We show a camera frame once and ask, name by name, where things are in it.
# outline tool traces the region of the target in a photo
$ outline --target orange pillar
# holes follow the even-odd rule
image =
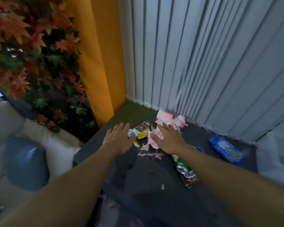
[[[79,75],[99,127],[126,102],[117,0],[63,0],[79,31]]]

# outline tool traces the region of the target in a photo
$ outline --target table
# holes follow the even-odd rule
[[[154,123],[156,115],[155,110],[128,101],[74,156],[74,165],[100,148],[109,128],[121,122],[130,122],[131,128],[145,120]],[[224,161],[208,141],[215,133],[193,125],[182,129],[182,133],[187,143],[201,146],[206,154]],[[244,154],[246,160],[241,166],[257,172],[254,147],[228,141]],[[118,156],[107,171],[102,189],[145,225],[241,226],[200,181],[186,189],[169,155],[153,160],[137,156],[138,153],[139,149],[132,146]]]

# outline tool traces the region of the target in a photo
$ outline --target person's left arm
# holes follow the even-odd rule
[[[17,208],[2,222],[4,226],[82,226],[96,204],[108,167],[117,155],[130,149],[129,123],[107,131],[101,148],[87,160],[56,178]]]

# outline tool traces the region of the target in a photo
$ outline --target blue plastic package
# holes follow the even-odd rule
[[[240,164],[243,161],[242,153],[226,141],[224,137],[216,135],[215,137],[209,139],[212,147],[216,149],[225,159],[233,164]]]

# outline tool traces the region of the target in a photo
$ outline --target artificial plant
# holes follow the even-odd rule
[[[70,115],[80,132],[95,125],[77,73],[80,38],[72,17],[60,0],[0,0],[0,85],[56,133]]]

